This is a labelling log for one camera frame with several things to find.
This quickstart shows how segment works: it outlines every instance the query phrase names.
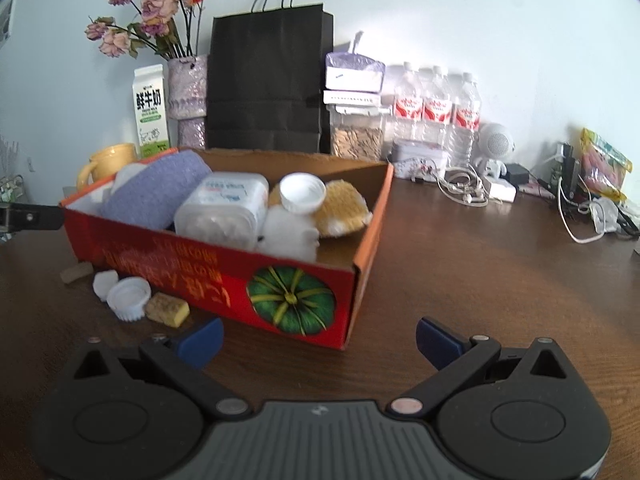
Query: yellow mug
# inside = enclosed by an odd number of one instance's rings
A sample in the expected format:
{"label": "yellow mug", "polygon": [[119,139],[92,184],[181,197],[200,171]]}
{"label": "yellow mug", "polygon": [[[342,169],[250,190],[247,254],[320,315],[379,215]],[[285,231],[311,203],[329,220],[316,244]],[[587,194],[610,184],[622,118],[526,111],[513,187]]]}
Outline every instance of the yellow mug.
{"label": "yellow mug", "polygon": [[89,157],[89,163],[80,170],[76,187],[80,191],[89,182],[91,175],[94,182],[111,176],[120,171],[127,164],[136,162],[138,154],[136,153],[136,145],[131,143],[116,144],[109,146]]}

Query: yellow plastic bag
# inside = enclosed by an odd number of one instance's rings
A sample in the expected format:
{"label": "yellow plastic bag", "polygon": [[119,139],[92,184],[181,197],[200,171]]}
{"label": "yellow plastic bag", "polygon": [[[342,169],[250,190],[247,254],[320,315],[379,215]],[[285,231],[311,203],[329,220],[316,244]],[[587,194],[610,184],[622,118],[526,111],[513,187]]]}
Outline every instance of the yellow plastic bag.
{"label": "yellow plastic bag", "polygon": [[582,173],[589,191],[606,196],[614,202],[626,200],[622,183],[634,165],[601,136],[584,128],[580,136]]}

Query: purple cloth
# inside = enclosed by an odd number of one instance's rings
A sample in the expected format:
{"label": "purple cloth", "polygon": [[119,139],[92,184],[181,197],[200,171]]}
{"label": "purple cloth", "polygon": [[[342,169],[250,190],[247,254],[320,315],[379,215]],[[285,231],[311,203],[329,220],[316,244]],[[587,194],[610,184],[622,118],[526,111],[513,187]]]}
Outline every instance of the purple cloth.
{"label": "purple cloth", "polygon": [[103,204],[100,216],[147,229],[166,229],[209,173],[211,168],[195,152],[164,156],[116,190]]}

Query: green pumpkin image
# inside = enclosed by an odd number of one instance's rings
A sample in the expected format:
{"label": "green pumpkin image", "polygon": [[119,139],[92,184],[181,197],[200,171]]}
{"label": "green pumpkin image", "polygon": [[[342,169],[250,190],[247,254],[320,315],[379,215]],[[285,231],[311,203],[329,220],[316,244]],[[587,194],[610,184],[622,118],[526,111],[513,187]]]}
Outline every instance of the green pumpkin image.
{"label": "green pumpkin image", "polygon": [[260,269],[247,284],[246,293],[255,313],[287,334],[319,334],[334,322],[331,289],[302,269]]}

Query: red cardboard box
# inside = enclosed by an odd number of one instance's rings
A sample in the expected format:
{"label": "red cardboard box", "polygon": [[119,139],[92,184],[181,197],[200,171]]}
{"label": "red cardboard box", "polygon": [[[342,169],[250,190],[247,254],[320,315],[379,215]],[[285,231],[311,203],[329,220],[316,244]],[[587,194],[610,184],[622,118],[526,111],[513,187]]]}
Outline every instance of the red cardboard box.
{"label": "red cardboard box", "polygon": [[271,188],[296,171],[315,174],[324,182],[346,180],[363,195],[373,219],[357,234],[322,239],[318,262],[306,264],[100,218],[102,197],[113,184],[114,177],[109,177],[61,203],[76,257],[141,276],[158,289],[219,316],[344,349],[378,248],[393,168],[303,153],[208,150],[198,154],[215,171],[261,173]]}

